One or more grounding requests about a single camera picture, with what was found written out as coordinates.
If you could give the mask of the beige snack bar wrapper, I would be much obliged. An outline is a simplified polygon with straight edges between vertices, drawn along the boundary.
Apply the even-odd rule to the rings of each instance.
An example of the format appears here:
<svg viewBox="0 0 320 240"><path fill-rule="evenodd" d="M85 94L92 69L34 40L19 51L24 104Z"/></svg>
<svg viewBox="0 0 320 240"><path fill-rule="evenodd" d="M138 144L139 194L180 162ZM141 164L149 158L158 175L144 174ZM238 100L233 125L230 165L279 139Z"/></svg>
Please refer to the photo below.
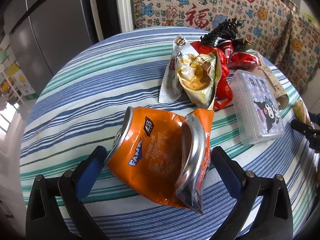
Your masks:
<svg viewBox="0 0 320 240"><path fill-rule="evenodd" d="M302 99L295 101L295 103L293 105L293 112L295 114L296 119L298 119L299 121L301 121L309 126L312 126L312 122L310 119L310 115L308 113L308 109Z"/></svg>

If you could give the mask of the clear plastic Kuromi box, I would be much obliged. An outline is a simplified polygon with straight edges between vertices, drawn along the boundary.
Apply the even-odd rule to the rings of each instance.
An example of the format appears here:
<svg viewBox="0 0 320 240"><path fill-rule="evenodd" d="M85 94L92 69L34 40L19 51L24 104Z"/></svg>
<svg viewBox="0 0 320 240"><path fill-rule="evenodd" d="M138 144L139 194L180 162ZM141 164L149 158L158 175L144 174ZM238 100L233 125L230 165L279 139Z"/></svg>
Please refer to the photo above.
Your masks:
<svg viewBox="0 0 320 240"><path fill-rule="evenodd" d="M278 105L264 77L236 70L229 86L243 145L254 145L284 135Z"/></svg>

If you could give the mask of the patterned blanket side piece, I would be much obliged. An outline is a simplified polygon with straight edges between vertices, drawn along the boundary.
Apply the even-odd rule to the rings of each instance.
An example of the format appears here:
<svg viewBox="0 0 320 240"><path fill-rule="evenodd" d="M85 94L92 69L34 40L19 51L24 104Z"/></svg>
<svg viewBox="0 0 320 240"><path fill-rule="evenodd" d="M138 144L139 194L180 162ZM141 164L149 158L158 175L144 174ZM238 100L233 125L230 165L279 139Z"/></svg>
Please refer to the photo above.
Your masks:
<svg viewBox="0 0 320 240"><path fill-rule="evenodd" d="M292 12L286 18L274 65L304 93L319 69L319 29Z"/></svg>

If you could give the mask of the red plastic bag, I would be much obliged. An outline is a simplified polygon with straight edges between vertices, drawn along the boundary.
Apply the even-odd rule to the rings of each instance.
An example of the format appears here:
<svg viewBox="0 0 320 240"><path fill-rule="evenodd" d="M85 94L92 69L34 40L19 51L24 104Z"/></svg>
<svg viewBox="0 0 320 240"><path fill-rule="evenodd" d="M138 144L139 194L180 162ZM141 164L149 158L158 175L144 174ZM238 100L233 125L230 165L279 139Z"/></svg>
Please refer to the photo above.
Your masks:
<svg viewBox="0 0 320 240"><path fill-rule="evenodd" d="M227 77L229 76L229 69L227 67L228 59L225 56L224 51L221 50L220 48L217 48L217 47L210 47L210 46L202 45L200 41L191 42L190 45L199 54L200 53L209 54L214 50L217 51L217 53L219 55L219 59L220 59L221 77L220 77L220 80L217 84L217 89L216 89L217 99L214 100L214 106L218 110L225 108L233 100L233 93L228 85L227 80L226 80Z"/></svg>

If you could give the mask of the crushed red cola can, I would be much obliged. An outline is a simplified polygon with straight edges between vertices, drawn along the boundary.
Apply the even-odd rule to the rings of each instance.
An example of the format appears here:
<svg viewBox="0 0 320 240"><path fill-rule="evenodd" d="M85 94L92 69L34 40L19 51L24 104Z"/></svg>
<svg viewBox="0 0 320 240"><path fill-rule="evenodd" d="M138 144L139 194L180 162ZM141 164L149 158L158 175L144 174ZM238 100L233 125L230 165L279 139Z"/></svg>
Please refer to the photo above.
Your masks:
<svg viewBox="0 0 320 240"><path fill-rule="evenodd" d="M249 51L253 45L245 38L221 40L216 47L224 52L229 69L251 70L261 66L258 53Z"/></svg>

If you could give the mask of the blue striped tablecloth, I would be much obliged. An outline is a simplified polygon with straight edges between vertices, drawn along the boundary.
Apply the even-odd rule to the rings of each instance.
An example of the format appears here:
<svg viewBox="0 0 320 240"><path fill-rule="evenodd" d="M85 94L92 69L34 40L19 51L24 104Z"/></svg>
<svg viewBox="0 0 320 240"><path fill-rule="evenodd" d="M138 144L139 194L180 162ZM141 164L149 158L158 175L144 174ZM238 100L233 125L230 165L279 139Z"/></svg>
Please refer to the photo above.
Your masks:
<svg viewBox="0 0 320 240"><path fill-rule="evenodd" d="M204 31L157 27L119 34L69 61L48 83L25 128L20 153L20 180L29 199L35 177L59 177L73 170L98 146L112 148L128 106L146 106L186 115L194 110L188 98L158 102L165 68L176 36L196 41ZM281 111L285 135L244 146L232 106L214 114L211 146L221 146L244 170L261 177L283 175L290 196L293 231L306 222L316 194L319 157L290 122L300 98L292 83L270 61L266 64L289 96ZM88 212L110 239L208 239L225 220L235 200L215 168L205 179L204 214L157 205L138 195L104 169L84 200Z"/></svg>

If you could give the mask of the crushed orange Fanta can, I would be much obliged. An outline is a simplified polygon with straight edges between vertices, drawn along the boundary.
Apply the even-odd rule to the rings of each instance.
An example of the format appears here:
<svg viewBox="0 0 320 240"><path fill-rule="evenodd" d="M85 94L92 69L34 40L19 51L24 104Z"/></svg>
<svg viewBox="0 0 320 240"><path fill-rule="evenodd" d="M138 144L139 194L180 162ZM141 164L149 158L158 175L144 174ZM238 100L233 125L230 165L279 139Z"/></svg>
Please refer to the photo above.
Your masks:
<svg viewBox="0 0 320 240"><path fill-rule="evenodd" d="M149 200L203 214L213 116L202 108L181 116L129 106L105 164Z"/></svg>

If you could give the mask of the yellow chip snack bag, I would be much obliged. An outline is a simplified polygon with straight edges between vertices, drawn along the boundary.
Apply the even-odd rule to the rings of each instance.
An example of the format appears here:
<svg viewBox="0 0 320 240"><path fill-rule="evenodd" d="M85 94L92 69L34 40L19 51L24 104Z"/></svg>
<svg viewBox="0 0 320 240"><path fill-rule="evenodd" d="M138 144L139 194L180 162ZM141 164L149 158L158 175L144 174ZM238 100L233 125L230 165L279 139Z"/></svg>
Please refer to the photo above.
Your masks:
<svg viewBox="0 0 320 240"><path fill-rule="evenodd" d="M217 56L209 54L178 53L175 64L180 85L197 107L214 109L217 85Z"/></svg>

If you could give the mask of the white shelf rack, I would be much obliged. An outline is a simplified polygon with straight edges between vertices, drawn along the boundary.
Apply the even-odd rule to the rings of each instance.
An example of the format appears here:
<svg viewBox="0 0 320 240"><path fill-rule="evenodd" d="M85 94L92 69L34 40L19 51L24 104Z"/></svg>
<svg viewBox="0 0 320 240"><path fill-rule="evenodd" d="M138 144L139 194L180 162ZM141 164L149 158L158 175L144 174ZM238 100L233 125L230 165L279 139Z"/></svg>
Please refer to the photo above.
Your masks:
<svg viewBox="0 0 320 240"><path fill-rule="evenodd" d="M37 98L37 93L17 62L9 37L5 35L1 40L1 99L11 105L21 105Z"/></svg>

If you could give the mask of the black knitted cloth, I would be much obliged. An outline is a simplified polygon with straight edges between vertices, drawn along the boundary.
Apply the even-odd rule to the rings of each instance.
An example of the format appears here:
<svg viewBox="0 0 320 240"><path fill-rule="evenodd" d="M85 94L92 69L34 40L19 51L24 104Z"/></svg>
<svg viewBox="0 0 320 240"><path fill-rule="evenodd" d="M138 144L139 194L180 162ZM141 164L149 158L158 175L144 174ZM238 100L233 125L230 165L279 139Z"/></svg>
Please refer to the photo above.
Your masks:
<svg viewBox="0 0 320 240"><path fill-rule="evenodd" d="M201 36L200 42L204 46L213 47L217 38L225 40L233 40L238 35L238 28L242 27L244 20L238 20L237 18L227 19L221 22L210 33Z"/></svg>

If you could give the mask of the silver white snack wrapper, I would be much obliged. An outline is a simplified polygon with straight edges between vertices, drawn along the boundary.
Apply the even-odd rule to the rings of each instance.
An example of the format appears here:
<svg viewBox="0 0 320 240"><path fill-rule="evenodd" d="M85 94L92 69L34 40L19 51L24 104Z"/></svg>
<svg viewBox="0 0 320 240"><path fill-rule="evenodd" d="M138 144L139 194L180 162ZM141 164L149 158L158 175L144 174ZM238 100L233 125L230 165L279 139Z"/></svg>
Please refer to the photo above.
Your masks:
<svg viewBox="0 0 320 240"><path fill-rule="evenodd" d="M161 89L159 93L159 103L171 103L180 98L182 86L178 80L175 64L178 57L184 54L198 55L198 52L183 37L177 36L173 41L172 54L165 69Z"/></svg>

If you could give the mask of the patterned fu character blanket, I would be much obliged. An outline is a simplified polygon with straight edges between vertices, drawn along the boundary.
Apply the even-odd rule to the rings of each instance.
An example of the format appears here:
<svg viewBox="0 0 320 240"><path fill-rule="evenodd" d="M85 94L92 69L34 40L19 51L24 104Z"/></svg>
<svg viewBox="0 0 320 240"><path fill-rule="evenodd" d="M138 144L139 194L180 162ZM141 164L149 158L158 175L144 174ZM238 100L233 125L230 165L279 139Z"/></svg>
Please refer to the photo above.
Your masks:
<svg viewBox="0 0 320 240"><path fill-rule="evenodd" d="M136 28L212 31L227 19L241 19L238 37L275 65L290 51L291 11L280 0L133 0L133 10Z"/></svg>

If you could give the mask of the dark grey refrigerator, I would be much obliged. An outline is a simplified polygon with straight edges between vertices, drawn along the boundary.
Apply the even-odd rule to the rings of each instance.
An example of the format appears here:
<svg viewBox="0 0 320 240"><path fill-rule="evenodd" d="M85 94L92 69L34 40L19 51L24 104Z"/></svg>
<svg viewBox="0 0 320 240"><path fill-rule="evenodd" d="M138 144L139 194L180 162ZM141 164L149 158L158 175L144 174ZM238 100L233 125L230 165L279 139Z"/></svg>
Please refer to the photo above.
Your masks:
<svg viewBox="0 0 320 240"><path fill-rule="evenodd" d="M90 0L11 0L3 16L16 60L37 94L98 41Z"/></svg>

